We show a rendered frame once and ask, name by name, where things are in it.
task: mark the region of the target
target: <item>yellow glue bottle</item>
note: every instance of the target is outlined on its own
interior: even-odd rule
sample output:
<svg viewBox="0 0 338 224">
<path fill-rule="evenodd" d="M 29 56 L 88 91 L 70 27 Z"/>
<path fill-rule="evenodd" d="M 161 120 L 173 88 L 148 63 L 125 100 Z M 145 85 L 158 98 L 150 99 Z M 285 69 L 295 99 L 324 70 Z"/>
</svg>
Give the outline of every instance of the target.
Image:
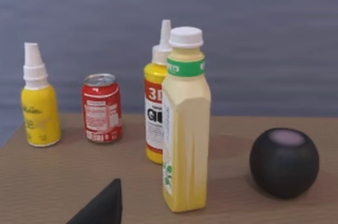
<svg viewBox="0 0 338 224">
<path fill-rule="evenodd" d="M 159 45 L 153 47 L 152 62 L 144 68 L 146 155 L 157 164 L 162 164 L 162 81 L 167 73 L 167 56 L 172 50 L 170 30 L 170 20 L 163 20 Z"/>
<path fill-rule="evenodd" d="M 184 212 L 206 203 L 211 94 L 204 77 L 202 31 L 171 30 L 163 88 L 163 194 Z"/>
<path fill-rule="evenodd" d="M 27 141 L 36 147 L 55 144 L 61 137 L 57 97 L 36 43 L 25 43 L 24 80 L 21 92 Z"/>
</svg>

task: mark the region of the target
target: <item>green band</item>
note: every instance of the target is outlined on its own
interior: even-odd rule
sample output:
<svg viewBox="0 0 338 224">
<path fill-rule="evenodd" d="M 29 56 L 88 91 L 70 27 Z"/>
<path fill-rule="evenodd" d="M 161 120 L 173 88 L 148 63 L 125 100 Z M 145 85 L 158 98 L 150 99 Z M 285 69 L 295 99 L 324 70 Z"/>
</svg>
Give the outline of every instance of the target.
<svg viewBox="0 0 338 224">
<path fill-rule="evenodd" d="M 204 74 L 204 58 L 192 62 L 182 62 L 168 58 L 167 72 L 178 77 L 194 77 Z"/>
</svg>

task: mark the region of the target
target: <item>silver can top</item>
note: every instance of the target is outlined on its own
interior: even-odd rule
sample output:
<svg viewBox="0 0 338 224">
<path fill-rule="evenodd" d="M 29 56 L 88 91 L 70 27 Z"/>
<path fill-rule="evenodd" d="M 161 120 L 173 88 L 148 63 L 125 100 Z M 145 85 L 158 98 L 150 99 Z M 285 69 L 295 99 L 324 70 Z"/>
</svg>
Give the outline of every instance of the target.
<svg viewBox="0 0 338 224">
<path fill-rule="evenodd" d="M 105 87 L 116 82 L 116 77 L 108 73 L 96 73 L 85 78 L 84 84 L 90 87 Z"/>
</svg>

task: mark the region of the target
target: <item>white cap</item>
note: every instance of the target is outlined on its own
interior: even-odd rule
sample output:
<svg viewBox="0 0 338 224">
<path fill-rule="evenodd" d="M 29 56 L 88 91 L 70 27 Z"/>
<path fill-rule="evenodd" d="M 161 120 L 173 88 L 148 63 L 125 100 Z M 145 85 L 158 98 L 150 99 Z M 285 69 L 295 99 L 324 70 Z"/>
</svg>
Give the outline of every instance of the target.
<svg viewBox="0 0 338 224">
<path fill-rule="evenodd" d="M 161 39 L 159 45 L 153 47 L 153 59 L 152 63 L 155 64 L 167 64 L 167 57 L 172 51 L 169 44 L 171 23 L 170 20 L 163 20 L 161 27 Z"/>
<path fill-rule="evenodd" d="M 202 31 L 196 27 L 176 27 L 171 30 L 169 43 L 176 48 L 198 48 L 203 45 Z"/>
<path fill-rule="evenodd" d="M 47 72 L 42 62 L 37 43 L 25 43 L 25 65 L 23 79 L 26 89 L 37 90 L 48 86 Z"/>
</svg>

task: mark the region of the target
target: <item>red can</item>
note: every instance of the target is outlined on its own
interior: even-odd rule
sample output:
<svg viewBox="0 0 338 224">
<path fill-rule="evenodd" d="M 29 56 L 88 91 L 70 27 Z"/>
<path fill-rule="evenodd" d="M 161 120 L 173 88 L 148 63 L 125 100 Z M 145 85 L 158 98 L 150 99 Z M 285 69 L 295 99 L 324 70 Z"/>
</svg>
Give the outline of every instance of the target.
<svg viewBox="0 0 338 224">
<path fill-rule="evenodd" d="M 120 88 L 115 76 L 88 76 L 82 86 L 82 110 L 87 139 L 109 143 L 122 135 Z"/>
</svg>

